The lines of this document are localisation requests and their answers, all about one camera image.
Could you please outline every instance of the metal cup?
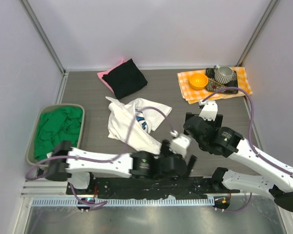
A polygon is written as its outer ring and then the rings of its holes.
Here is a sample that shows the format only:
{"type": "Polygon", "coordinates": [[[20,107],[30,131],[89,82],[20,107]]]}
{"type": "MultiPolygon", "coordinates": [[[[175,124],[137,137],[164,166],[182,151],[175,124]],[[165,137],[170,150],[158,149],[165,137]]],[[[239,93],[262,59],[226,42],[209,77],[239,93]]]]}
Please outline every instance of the metal cup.
{"type": "Polygon", "coordinates": [[[215,80],[221,84],[227,84],[233,79],[233,70],[229,67],[214,66],[215,80]]]}

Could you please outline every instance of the laundry basket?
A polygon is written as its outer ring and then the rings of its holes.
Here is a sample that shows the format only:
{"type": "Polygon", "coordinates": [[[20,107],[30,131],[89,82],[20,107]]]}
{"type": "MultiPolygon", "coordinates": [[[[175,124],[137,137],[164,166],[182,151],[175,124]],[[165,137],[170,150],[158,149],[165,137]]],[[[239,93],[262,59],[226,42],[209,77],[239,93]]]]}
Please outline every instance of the laundry basket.
{"type": "MultiPolygon", "coordinates": [[[[35,165],[38,162],[37,160],[35,160],[34,150],[35,150],[35,136],[36,136],[37,127],[38,127],[38,124],[39,124],[39,121],[40,121],[40,115],[43,114],[43,113],[48,113],[48,112],[54,111],[54,110],[56,110],[58,108],[65,107],[65,106],[77,107],[77,108],[82,109],[82,111],[83,111],[82,124],[81,124],[81,127],[80,127],[80,133],[79,133],[79,138],[78,138],[78,143],[77,143],[77,148],[79,148],[80,143],[82,141],[83,131],[84,131],[84,108],[81,105],[70,104],[70,103],[68,103],[68,104],[63,103],[63,104],[47,106],[44,109],[42,109],[40,111],[39,115],[38,115],[38,118],[37,118],[37,121],[36,121],[36,124],[35,124],[35,128],[34,128],[32,136],[30,138],[30,142],[29,142],[29,145],[28,145],[28,148],[27,148],[26,160],[30,165],[35,165]]],[[[40,167],[48,167],[48,164],[41,164],[39,166],[40,167]]]]}

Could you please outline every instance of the orange checkered cloth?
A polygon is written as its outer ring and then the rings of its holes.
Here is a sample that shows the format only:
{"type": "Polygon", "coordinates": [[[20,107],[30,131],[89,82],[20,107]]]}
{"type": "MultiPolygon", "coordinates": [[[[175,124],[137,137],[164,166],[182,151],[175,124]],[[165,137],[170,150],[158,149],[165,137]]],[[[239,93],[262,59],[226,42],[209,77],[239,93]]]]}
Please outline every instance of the orange checkered cloth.
{"type": "MultiPolygon", "coordinates": [[[[253,92],[249,85],[245,68],[232,67],[231,69],[235,70],[237,73],[239,88],[244,89],[249,94],[252,94],[253,92]]],[[[205,70],[180,72],[177,74],[178,82],[179,82],[179,86],[181,90],[181,95],[189,104],[193,104],[200,100],[203,100],[208,95],[212,94],[212,92],[207,91],[206,89],[194,90],[189,86],[189,77],[194,73],[205,74],[205,70]]],[[[241,97],[241,96],[244,96],[244,94],[241,91],[239,91],[237,94],[215,94],[209,100],[227,99],[227,98],[234,98],[234,97],[241,97]]]]}

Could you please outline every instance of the green cloth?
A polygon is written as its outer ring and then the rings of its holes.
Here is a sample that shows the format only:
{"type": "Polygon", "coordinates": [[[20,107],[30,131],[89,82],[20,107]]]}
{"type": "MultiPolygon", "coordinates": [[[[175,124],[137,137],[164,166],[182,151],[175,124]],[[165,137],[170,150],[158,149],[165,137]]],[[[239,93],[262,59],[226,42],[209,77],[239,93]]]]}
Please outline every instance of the green cloth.
{"type": "Polygon", "coordinates": [[[35,159],[47,158],[46,154],[63,140],[70,140],[77,147],[82,119],[82,109],[71,106],[41,114],[35,137],[35,159]]]}

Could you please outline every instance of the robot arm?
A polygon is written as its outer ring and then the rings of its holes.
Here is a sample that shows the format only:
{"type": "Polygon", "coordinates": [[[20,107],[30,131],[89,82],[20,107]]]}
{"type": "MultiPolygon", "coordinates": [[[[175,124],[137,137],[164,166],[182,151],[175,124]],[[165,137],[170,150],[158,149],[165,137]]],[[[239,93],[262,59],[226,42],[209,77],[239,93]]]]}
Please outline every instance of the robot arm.
{"type": "Polygon", "coordinates": [[[177,132],[171,133],[174,139],[164,140],[158,155],[139,151],[131,154],[117,155],[88,152],[71,147],[70,141],[63,141],[55,147],[52,157],[68,155],[69,159],[55,159],[50,161],[45,178],[52,181],[68,181],[76,189],[86,189],[90,181],[90,173],[95,177],[123,177],[123,178],[185,178],[190,175],[196,161],[191,156],[189,164],[185,157],[190,145],[190,137],[177,132]],[[99,163],[98,160],[111,160],[99,163]]]}
{"type": "Polygon", "coordinates": [[[184,124],[184,129],[198,142],[199,148],[243,163],[262,175],[244,175],[226,168],[217,168],[212,176],[215,186],[263,195],[293,212],[293,167],[257,149],[262,156],[287,170],[290,175],[263,161],[241,134],[231,128],[221,127],[222,116],[217,114],[215,101],[202,104],[204,108],[200,115],[193,115],[184,124]]]}

